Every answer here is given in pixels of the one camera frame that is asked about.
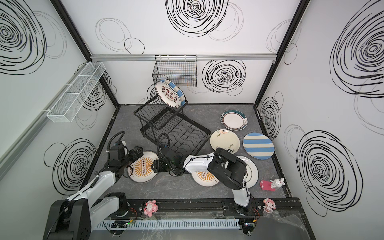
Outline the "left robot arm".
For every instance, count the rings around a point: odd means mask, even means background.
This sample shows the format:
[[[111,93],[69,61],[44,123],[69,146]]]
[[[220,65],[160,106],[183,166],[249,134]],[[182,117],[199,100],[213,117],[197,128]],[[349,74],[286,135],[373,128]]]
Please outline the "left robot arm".
[[[44,240],[87,240],[93,229],[108,216],[125,216],[130,208],[125,193],[101,198],[125,173],[125,169],[144,155],[142,147],[128,150],[122,141],[108,148],[108,160],[96,177],[65,200],[50,208]]]

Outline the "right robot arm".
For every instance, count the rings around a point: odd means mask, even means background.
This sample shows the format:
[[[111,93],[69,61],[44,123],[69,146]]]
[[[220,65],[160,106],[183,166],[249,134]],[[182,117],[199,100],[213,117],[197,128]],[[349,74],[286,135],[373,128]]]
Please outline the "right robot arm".
[[[186,173],[208,171],[232,190],[239,214],[245,215],[251,210],[251,194],[246,182],[247,164],[234,154],[217,148],[210,154],[182,156],[167,146],[158,147],[157,154],[159,159],[151,166],[154,173],[169,172],[180,177]]]

